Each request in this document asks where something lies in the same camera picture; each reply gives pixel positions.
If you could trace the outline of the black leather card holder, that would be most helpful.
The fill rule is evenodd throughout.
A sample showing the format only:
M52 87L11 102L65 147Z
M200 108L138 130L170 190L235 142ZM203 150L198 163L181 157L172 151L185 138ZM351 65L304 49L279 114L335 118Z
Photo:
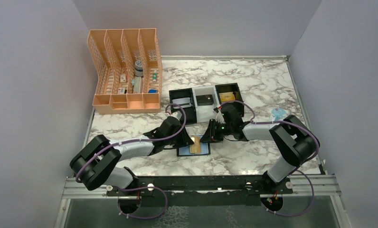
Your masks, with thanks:
M190 138L194 142L194 144L178 148L176 153L178 157L204 156L211 154L210 144L200 142L202 135L193 135Z

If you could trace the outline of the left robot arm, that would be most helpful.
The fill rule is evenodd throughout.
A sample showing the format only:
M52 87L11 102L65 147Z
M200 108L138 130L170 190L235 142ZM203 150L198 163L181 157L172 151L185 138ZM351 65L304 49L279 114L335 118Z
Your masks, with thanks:
M185 126L176 118L167 117L159 127L139 137L111 141L100 134L94 137L70 162L76 182L88 190L106 184L119 187L125 195L135 193L137 177L129 168L117 168L118 162L134 157L152 156L166 146L180 148L193 145Z

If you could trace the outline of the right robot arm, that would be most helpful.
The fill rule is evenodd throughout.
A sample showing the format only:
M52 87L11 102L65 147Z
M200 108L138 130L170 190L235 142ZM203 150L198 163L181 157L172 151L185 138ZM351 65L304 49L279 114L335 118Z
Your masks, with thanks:
M232 104L221 105L216 111L223 121L211 119L201 143L219 143L230 135L240 142L275 142L281 156L263 174L262 188L267 193L278 190L288 175L319 152L320 142L316 136L294 115L271 122L245 122Z

